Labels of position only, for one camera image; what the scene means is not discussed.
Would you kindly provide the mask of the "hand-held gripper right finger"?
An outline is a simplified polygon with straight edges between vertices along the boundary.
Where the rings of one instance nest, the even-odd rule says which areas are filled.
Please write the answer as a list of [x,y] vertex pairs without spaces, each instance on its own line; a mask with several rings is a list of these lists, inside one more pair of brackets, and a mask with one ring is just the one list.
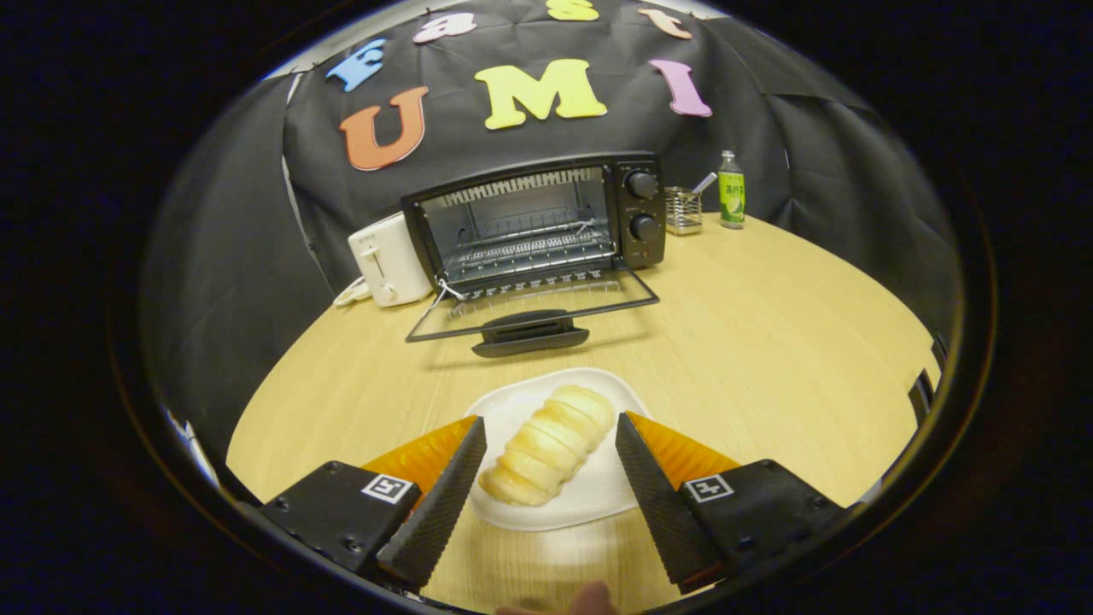
[[741,464],[637,413],[618,416],[614,447],[681,593],[768,572],[846,515],[776,460]]

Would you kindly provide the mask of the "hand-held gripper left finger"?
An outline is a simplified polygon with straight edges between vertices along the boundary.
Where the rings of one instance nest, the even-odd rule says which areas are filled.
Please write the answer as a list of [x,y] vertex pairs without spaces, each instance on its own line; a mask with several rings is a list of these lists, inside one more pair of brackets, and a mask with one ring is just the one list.
[[420,590],[453,536],[485,452],[484,419],[468,416],[363,466],[328,460],[259,513],[372,583]]

